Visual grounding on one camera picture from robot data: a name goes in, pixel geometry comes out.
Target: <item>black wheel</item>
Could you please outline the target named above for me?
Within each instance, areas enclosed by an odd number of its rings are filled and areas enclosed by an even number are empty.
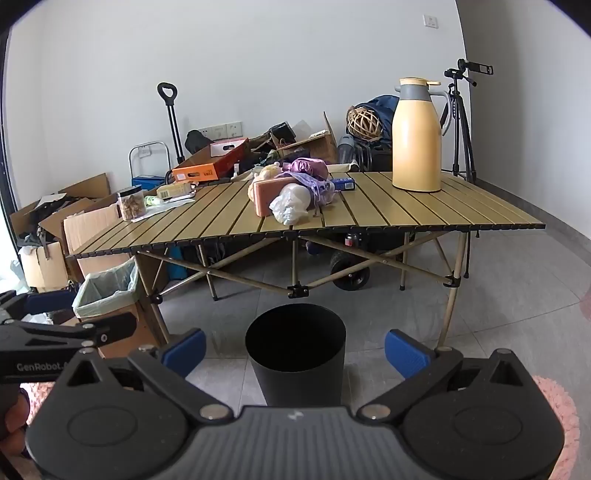
[[[361,258],[356,257],[345,252],[336,252],[330,259],[330,273],[337,273],[345,268],[352,267],[363,261]],[[351,273],[345,277],[333,280],[333,283],[341,290],[358,290],[363,287],[369,280],[369,267],[359,270],[358,272]]]

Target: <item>light switch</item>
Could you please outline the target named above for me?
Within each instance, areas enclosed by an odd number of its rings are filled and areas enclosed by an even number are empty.
[[[423,22],[425,23],[425,27],[439,28],[437,17],[432,15],[423,15]]]

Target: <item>thermos handle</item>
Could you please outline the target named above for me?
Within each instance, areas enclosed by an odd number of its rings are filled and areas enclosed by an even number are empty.
[[[452,99],[449,97],[449,93],[444,92],[442,90],[429,90],[429,95],[439,95],[441,97],[445,97],[445,100],[447,100],[447,107],[449,108],[450,114],[447,116],[445,124],[443,125],[443,129],[441,131],[441,135],[443,136],[447,133],[449,126],[452,124]]]

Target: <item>plastic jar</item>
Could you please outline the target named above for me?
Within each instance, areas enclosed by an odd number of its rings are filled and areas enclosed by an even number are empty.
[[[118,191],[117,203],[119,203],[119,210],[121,210],[123,220],[133,220],[146,213],[144,192],[142,192],[140,185]]]

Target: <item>wicker ball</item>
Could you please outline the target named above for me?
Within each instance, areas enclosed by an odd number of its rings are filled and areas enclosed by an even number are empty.
[[[382,124],[375,112],[367,107],[351,107],[347,111],[347,129],[352,135],[375,142],[382,138]]]

